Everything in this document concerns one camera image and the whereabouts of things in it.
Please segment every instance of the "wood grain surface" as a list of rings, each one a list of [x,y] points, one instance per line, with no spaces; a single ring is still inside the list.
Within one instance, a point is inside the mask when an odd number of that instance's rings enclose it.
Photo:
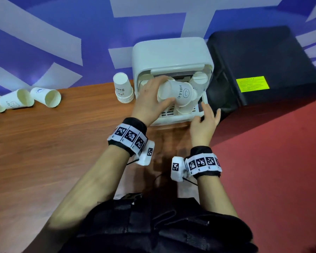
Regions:
[[[113,83],[60,92],[56,108],[35,102],[0,113],[0,252],[25,249],[135,103],[118,102]],[[116,194],[150,189],[173,156],[189,153],[188,124],[149,128],[147,136],[156,143],[150,166],[129,165]]]

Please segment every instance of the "blue and white patterned backdrop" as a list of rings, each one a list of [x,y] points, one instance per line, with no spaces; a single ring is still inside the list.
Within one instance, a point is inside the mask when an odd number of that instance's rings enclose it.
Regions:
[[[0,0],[0,95],[132,78],[143,40],[288,25],[316,66],[316,0]]]

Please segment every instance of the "yellow sticker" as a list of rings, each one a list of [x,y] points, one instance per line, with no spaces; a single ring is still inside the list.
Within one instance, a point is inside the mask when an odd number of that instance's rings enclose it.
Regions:
[[[269,89],[264,76],[237,79],[241,92]]]

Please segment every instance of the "black box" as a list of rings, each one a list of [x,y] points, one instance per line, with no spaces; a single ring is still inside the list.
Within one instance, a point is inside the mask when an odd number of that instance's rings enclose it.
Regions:
[[[316,68],[287,26],[219,31],[207,46],[214,62],[207,98],[222,110],[214,143],[316,100]]]

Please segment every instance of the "wire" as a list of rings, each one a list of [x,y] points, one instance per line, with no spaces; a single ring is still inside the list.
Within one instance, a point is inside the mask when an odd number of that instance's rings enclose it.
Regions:
[[[185,178],[183,178],[185,181],[187,181],[187,182],[190,182],[190,183],[192,183],[192,184],[195,184],[196,186],[198,186],[196,183],[193,183],[192,181],[190,181],[190,180],[188,180],[188,179],[185,179]]]
[[[131,163],[134,163],[135,161],[139,161],[139,159],[127,163],[126,166],[129,165],[129,164],[131,164]]]

